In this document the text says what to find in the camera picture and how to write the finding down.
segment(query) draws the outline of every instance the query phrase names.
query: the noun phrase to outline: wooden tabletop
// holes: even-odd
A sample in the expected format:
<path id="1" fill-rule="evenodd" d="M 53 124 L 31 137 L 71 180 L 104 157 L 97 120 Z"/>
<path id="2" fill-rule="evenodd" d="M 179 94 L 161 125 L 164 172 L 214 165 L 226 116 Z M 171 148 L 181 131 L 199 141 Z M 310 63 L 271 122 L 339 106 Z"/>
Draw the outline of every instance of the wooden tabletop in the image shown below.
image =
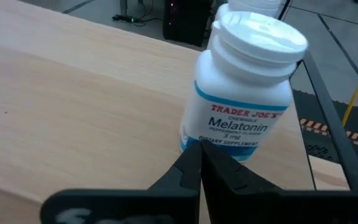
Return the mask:
<path id="1" fill-rule="evenodd" d="M 37 210 L 61 189 L 149 187 L 180 155 L 198 54 L 0 0 L 1 204 Z M 313 189 L 293 104 L 245 165 L 285 189 Z M 207 214 L 203 200 L 201 223 Z"/>

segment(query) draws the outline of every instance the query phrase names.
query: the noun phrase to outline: gray floor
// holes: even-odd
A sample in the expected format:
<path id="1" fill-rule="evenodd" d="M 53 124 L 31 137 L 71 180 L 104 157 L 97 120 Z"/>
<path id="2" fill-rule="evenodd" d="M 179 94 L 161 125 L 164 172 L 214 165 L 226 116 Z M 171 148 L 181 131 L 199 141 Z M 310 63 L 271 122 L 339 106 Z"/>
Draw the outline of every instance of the gray floor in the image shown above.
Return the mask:
<path id="1" fill-rule="evenodd" d="M 63 12 L 85 0 L 25 1 Z M 144 0 L 147 12 L 151 8 L 152 1 Z M 163 0 L 154 0 L 150 17 L 162 18 L 162 3 Z M 128 14 L 140 17 L 143 13 L 144 8 L 137 3 L 137 0 L 128 0 Z M 115 14 L 120 14 L 118 0 L 94 0 L 69 12 L 71 16 L 164 40 L 161 21 L 150 21 L 144 27 L 136 27 L 126 22 L 112 21 L 111 17 Z M 331 98 L 348 103 L 358 84 L 358 4 L 353 3 L 352 0 L 293 0 L 285 14 L 285 22 L 296 27 L 308 38 L 310 51 Z M 206 46 L 206 43 L 200 48 L 179 42 L 169 42 L 195 50 L 204 50 Z M 355 66 L 353 67 L 349 61 L 354 62 Z M 297 70 L 291 82 L 296 90 L 314 93 L 303 67 Z"/>

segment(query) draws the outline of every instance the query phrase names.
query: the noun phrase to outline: yellow and black caution tape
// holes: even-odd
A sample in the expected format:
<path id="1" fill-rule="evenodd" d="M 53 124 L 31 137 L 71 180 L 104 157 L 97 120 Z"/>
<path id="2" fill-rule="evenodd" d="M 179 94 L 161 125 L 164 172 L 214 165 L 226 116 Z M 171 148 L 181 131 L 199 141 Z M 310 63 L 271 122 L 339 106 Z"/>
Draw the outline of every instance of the yellow and black caution tape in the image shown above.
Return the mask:
<path id="1" fill-rule="evenodd" d="M 302 128 L 305 128 L 307 131 L 313 131 L 316 134 L 322 134 L 323 136 L 329 136 L 329 129 L 325 124 L 321 124 L 315 121 L 310 121 L 307 119 L 300 119 L 299 123 Z M 353 144 L 358 145 L 358 133 L 352 131 L 346 131 L 347 137 L 353 141 Z"/>

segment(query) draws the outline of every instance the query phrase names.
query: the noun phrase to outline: black computer tower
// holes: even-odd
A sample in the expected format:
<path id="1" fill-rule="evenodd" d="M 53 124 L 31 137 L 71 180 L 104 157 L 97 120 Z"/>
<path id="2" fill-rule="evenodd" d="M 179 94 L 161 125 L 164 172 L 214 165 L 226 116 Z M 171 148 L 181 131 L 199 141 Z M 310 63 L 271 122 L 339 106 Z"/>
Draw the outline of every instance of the black computer tower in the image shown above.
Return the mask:
<path id="1" fill-rule="evenodd" d="M 201 46 L 213 0 L 164 0 L 163 35 Z"/>

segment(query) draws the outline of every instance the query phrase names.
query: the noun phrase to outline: black metal frame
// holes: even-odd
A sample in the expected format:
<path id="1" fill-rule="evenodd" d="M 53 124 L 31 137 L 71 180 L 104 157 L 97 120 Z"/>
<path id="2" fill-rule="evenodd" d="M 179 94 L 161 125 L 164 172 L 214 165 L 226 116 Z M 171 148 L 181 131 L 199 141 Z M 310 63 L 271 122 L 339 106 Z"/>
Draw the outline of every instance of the black metal frame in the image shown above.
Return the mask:
<path id="1" fill-rule="evenodd" d="M 290 2 L 291 0 L 287 0 L 285 2 L 284 7 L 278 17 L 279 20 L 283 19 L 284 13 L 288 9 Z M 345 130 L 342 127 L 342 122 L 338 114 L 336 113 L 331 97 L 317 69 L 316 63 L 314 62 L 309 51 L 306 52 L 304 59 L 298 62 L 298 67 L 301 62 L 303 62 L 303 65 L 306 68 L 306 72 L 309 76 L 311 85 L 313 87 L 314 92 L 316 93 L 317 101 L 319 103 L 321 111 L 323 112 L 324 119 L 327 121 L 329 132 L 331 134 L 331 139 L 333 141 L 335 150 L 338 154 L 339 161 L 345 173 L 347 183 L 349 184 L 349 187 L 352 191 L 358 192 L 357 155 L 354 152 L 350 140 L 347 138 Z"/>

